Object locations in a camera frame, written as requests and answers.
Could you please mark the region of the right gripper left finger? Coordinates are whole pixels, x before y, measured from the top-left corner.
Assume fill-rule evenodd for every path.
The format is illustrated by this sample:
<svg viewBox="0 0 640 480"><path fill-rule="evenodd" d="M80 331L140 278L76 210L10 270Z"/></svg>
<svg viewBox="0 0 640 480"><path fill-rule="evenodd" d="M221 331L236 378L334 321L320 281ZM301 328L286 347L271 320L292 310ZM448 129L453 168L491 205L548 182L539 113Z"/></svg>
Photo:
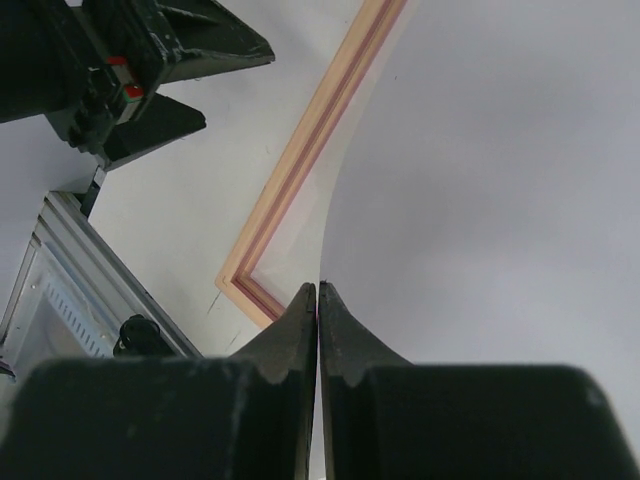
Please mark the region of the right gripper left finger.
<svg viewBox="0 0 640 480"><path fill-rule="evenodd" d="M9 409L5 479L305 479L316 289L225 358L68 359Z"/></svg>

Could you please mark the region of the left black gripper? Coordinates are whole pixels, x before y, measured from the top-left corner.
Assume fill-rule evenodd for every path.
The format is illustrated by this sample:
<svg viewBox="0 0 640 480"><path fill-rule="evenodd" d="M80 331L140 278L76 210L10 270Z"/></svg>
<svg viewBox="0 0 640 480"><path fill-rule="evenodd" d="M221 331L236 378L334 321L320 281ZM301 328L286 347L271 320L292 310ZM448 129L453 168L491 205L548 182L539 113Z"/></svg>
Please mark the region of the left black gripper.
<svg viewBox="0 0 640 480"><path fill-rule="evenodd" d="M178 43L166 81L199 79L275 61L268 41L217 1L160 1ZM142 116L126 83L98 53L79 10L64 1L1 3L1 121L44 115L79 150L102 150L109 172L206 127L198 110L156 94Z"/></svg>

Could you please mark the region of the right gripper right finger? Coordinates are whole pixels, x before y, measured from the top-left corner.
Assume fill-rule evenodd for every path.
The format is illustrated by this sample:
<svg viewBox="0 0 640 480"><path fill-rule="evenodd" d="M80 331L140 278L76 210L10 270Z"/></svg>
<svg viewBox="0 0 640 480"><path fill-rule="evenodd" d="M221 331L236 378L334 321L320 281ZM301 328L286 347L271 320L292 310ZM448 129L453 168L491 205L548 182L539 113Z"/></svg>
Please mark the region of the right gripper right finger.
<svg viewBox="0 0 640 480"><path fill-rule="evenodd" d="M599 385L562 365L418 365L322 282L318 303L330 479L635 479Z"/></svg>

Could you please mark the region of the pink picture frame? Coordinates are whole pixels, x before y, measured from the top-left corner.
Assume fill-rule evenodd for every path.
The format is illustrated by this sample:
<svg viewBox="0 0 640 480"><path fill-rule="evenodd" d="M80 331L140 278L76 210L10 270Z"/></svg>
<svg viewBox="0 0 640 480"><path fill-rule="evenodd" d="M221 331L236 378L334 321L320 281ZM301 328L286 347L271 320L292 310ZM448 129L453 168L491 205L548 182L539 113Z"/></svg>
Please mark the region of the pink picture frame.
<svg viewBox="0 0 640 480"><path fill-rule="evenodd" d="M262 329L285 307L252 273L405 5L362 4L216 277L221 294Z"/></svg>

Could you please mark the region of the landscape photo print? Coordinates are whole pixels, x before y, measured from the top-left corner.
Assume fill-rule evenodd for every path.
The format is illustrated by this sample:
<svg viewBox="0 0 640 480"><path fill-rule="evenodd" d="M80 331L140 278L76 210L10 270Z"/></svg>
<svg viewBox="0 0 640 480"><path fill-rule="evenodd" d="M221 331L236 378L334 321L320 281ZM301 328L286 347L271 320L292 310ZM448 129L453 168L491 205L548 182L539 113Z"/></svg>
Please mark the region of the landscape photo print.
<svg viewBox="0 0 640 480"><path fill-rule="evenodd" d="M376 84L321 275L421 363L566 363L639 403L639 5L423 1Z"/></svg>

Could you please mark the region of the clear acrylic sheet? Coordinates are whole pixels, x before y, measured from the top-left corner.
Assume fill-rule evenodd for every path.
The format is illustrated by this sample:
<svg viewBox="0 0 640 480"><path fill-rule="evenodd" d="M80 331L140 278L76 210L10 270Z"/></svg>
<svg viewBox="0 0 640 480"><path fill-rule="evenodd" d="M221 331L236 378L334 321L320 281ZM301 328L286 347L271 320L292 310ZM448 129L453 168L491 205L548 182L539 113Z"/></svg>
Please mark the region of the clear acrylic sheet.
<svg viewBox="0 0 640 480"><path fill-rule="evenodd" d="M392 17L383 41L251 273L251 278L283 306L302 283L319 279L329 204L346 150L385 64L419 5L418 1L406 1Z"/></svg>

